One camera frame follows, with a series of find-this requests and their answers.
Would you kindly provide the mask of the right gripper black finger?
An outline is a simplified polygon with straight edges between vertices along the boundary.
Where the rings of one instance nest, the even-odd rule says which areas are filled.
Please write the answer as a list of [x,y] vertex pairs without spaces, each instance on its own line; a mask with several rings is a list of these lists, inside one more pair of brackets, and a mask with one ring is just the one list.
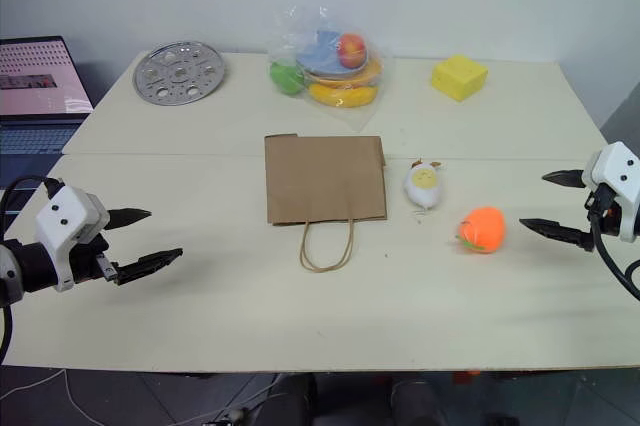
[[542,180],[570,188],[585,188],[582,180],[583,171],[579,169],[558,170],[547,173],[541,177]]
[[592,252],[594,249],[593,234],[591,232],[562,226],[557,221],[541,218],[520,218],[519,222],[547,239],[572,244],[587,252]]

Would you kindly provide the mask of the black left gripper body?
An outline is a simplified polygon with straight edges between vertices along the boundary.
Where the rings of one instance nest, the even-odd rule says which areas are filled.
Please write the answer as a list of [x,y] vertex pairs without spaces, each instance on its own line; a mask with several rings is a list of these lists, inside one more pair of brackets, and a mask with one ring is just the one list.
[[117,264],[106,258],[109,245],[102,236],[103,230],[118,227],[113,222],[116,218],[114,210],[107,210],[99,200],[89,200],[70,220],[69,264],[76,284],[99,278],[116,282]]

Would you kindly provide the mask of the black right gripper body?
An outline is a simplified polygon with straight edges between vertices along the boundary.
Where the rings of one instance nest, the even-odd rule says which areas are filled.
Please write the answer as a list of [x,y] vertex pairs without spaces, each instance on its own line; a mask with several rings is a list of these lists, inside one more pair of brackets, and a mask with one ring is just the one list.
[[622,210],[616,201],[616,192],[610,186],[599,184],[589,194],[584,207],[592,232],[598,230],[604,235],[619,235]]

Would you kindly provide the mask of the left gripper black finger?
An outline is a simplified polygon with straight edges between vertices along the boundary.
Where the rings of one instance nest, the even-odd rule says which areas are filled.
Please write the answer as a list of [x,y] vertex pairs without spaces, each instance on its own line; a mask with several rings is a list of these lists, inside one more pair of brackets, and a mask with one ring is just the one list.
[[154,274],[170,265],[174,260],[182,255],[183,249],[175,248],[140,257],[136,262],[124,267],[118,266],[117,285],[122,286]]
[[150,211],[138,208],[121,208],[108,210],[109,221],[107,229],[119,229],[132,225],[152,215]]

